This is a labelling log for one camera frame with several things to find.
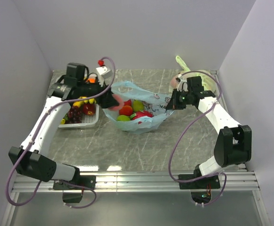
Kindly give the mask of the pink fake peach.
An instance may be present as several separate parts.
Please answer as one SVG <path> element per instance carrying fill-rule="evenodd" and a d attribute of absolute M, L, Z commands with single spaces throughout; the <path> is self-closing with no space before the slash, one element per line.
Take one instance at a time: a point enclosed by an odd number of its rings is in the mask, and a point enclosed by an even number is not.
<path fill-rule="evenodd" d="M 122 97 L 120 95 L 112 94 L 112 96 L 118 102 L 118 105 L 109 107 L 108 109 L 110 111 L 119 111 L 124 106 L 124 100 L 122 99 Z"/>

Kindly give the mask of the blue printed plastic bag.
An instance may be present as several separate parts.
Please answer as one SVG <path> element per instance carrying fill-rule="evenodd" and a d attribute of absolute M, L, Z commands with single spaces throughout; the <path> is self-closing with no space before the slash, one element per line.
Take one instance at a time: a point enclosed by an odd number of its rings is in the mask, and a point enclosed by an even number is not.
<path fill-rule="evenodd" d="M 157 129 L 174 110 L 167 110 L 170 96 L 142 89 L 130 81 L 112 85 L 114 94 L 125 102 L 120 110 L 104 109 L 105 116 L 120 130 L 143 134 Z"/>

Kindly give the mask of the green fake apple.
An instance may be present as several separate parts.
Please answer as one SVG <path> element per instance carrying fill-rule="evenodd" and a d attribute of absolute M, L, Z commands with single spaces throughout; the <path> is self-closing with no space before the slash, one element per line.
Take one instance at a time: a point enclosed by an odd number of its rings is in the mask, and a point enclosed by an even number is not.
<path fill-rule="evenodd" d="M 143 102 L 140 100 L 134 100 L 132 103 L 132 109 L 133 109 L 133 112 L 143 111 L 144 110 Z"/>

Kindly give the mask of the pink dragon fruit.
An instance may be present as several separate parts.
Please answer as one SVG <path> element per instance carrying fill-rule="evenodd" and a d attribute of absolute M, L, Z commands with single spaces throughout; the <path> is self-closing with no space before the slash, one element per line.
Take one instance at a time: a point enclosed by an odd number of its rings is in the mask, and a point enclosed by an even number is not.
<path fill-rule="evenodd" d="M 142 117 L 150 117 L 152 118 L 154 115 L 148 111 L 138 111 L 138 112 L 134 112 L 131 116 L 130 119 L 131 120 L 136 120 L 138 118 L 142 118 Z"/>

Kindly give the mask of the red yellow fake apple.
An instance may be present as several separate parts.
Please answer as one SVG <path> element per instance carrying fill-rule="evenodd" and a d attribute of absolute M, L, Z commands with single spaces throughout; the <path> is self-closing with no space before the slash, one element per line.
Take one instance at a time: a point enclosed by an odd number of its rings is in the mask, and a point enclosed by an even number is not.
<path fill-rule="evenodd" d="M 132 100 L 124 102 L 124 106 L 118 111 L 119 115 L 131 116 L 133 114 Z"/>

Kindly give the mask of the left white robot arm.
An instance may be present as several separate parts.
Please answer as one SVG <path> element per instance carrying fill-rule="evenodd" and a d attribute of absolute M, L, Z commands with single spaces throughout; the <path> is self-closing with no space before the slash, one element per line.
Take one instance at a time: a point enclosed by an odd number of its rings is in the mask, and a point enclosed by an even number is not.
<path fill-rule="evenodd" d="M 64 180 L 69 189 L 81 184 L 78 168 L 57 163 L 48 158 L 52 139 L 72 102 L 79 97 L 94 98 L 101 108 L 118 106 L 105 79 L 115 74 L 115 69 L 102 65 L 88 75 L 84 64 L 69 63 L 66 74 L 51 85 L 47 92 L 44 109 L 28 137 L 19 147 L 9 150 L 13 172 L 43 182 Z"/>

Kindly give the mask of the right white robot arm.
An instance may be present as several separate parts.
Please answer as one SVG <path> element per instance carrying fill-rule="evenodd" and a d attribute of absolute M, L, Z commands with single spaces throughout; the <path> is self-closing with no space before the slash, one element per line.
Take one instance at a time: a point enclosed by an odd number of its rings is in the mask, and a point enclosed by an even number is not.
<path fill-rule="evenodd" d="M 192 179 L 177 179 L 179 183 L 192 183 L 204 188 L 210 177 L 231 165 L 239 165 L 251 160 L 252 130 L 248 125 L 237 122 L 219 103 L 220 95 L 205 90 L 199 76 L 184 78 L 178 75 L 178 87 L 173 89 L 167 110 L 183 110 L 187 105 L 194 106 L 215 128 L 218 137 L 213 156 L 199 164 Z"/>

